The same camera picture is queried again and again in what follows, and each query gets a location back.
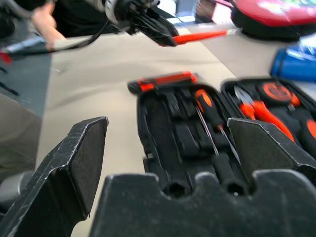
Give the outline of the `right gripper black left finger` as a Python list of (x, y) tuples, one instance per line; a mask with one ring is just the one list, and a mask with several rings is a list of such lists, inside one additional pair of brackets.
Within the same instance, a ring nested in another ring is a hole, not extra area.
[(107, 117), (83, 120), (43, 159), (0, 222), (2, 237), (69, 237), (91, 213)]

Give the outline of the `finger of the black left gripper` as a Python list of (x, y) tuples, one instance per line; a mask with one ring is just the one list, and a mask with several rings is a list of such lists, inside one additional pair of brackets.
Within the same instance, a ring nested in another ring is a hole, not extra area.
[(174, 40), (177, 29), (169, 22), (164, 25), (157, 21), (138, 21), (135, 22), (135, 28), (160, 46), (175, 47), (177, 45)]
[(144, 9), (146, 23), (144, 24), (144, 34), (148, 37), (175, 37), (178, 30), (166, 18), (166, 14), (156, 6)]

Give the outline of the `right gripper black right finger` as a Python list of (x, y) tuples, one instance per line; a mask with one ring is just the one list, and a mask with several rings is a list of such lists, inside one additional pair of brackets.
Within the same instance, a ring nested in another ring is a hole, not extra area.
[(290, 169), (316, 183), (316, 160), (275, 125), (258, 120), (229, 118), (227, 126), (248, 180), (255, 171)]

